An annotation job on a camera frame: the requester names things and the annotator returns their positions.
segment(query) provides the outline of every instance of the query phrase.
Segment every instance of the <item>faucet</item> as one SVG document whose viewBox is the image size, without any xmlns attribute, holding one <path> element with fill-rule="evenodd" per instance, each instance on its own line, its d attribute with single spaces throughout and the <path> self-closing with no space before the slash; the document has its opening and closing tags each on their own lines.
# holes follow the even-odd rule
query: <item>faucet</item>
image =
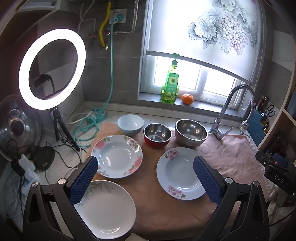
<svg viewBox="0 0 296 241">
<path fill-rule="evenodd" d="M 235 86 L 230 91 L 230 93 L 229 93 L 229 95 L 227 97 L 227 100 L 226 100 L 224 106 L 222 107 L 221 112 L 220 112 L 218 118 L 215 120 L 212 128 L 209 131 L 209 133 L 213 133 L 218 140 L 221 140 L 224 136 L 226 136 L 232 130 L 232 128 L 230 128 L 228 131 L 226 131 L 225 133 L 223 133 L 222 131 L 219 130 L 219 126 L 220 126 L 220 121 L 222 120 L 222 118 L 223 118 L 223 116 L 225 114 L 225 111 L 226 111 L 226 109 L 227 109 L 227 107 L 228 107 L 228 105 L 229 105 L 229 103 L 231 101 L 232 96 L 234 95 L 235 92 L 237 92 L 240 89 L 246 89 L 252 95 L 252 97 L 251 97 L 251 111 L 250 111 L 250 114 L 249 114 L 248 118 L 246 120 L 244 120 L 240 124 L 240 126 L 239 126 L 240 134 L 243 135 L 244 134 L 244 131 L 246 131 L 248 129 L 248 127 L 249 127 L 248 121 L 249 121 L 249 119 L 251 117 L 251 114 L 252 114 L 252 111 L 253 111 L 253 109 L 254 109 L 254 107 L 256 105 L 255 92 L 248 85 L 238 85 L 238 86 Z"/>
</svg>

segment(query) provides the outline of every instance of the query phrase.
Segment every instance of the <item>tangerine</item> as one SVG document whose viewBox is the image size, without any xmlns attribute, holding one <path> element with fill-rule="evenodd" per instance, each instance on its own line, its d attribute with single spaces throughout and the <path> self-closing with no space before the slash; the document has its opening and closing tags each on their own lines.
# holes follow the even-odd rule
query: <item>tangerine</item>
<svg viewBox="0 0 296 241">
<path fill-rule="evenodd" d="M 194 101 L 193 96 L 190 95 L 190 94 L 183 94 L 182 97 L 181 97 L 181 100 L 186 105 L 190 105 Z"/>
</svg>

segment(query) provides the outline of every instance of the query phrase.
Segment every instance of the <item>plate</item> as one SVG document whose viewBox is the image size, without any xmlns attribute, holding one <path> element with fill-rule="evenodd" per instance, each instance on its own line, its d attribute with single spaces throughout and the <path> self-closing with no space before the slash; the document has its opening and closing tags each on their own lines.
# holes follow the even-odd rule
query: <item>plate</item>
<svg viewBox="0 0 296 241">
<path fill-rule="evenodd" d="M 109 178 L 127 177 L 142 163 L 142 148 L 134 139 L 123 136 L 107 136 L 98 141 L 91 151 L 98 160 L 98 173 Z"/>
<path fill-rule="evenodd" d="M 106 180 L 92 181 L 74 208 L 99 239 L 114 239 L 126 234 L 136 219 L 135 203 L 129 193 Z"/>
<path fill-rule="evenodd" d="M 205 190 L 193 170 L 193 160 L 198 152 L 177 147 L 165 152 L 158 160 L 156 175 L 162 188 L 171 196 L 192 200 L 205 194 Z"/>
</svg>

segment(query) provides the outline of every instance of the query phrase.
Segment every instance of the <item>stainless steel lid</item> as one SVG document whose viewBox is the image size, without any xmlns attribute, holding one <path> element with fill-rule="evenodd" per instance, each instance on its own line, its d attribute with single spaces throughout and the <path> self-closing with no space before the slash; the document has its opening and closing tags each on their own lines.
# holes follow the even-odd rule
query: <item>stainless steel lid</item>
<svg viewBox="0 0 296 241">
<path fill-rule="evenodd" d="M 0 154 L 11 161 L 10 154 L 16 155 L 16 143 L 20 148 L 25 145 L 38 145 L 41 128 L 36 111 L 28 106 L 20 94 L 12 94 L 0 103 Z M 21 148 L 19 155 L 28 155 L 30 146 Z"/>
</svg>

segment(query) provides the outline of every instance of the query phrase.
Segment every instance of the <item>green bottle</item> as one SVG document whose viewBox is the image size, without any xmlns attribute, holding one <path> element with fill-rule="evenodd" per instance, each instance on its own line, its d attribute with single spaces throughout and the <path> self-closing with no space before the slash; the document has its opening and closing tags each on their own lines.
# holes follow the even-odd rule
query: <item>green bottle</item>
<svg viewBox="0 0 296 241">
<path fill-rule="evenodd" d="M 172 61 L 172 67 L 169 69 L 165 84 L 161 88 L 161 102 L 174 104 L 177 95 L 178 95 L 178 79 L 179 75 L 177 74 L 177 64 L 178 61 L 176 60 L 178 54 L 175 54 L 175 59 Z"/>
</svg>

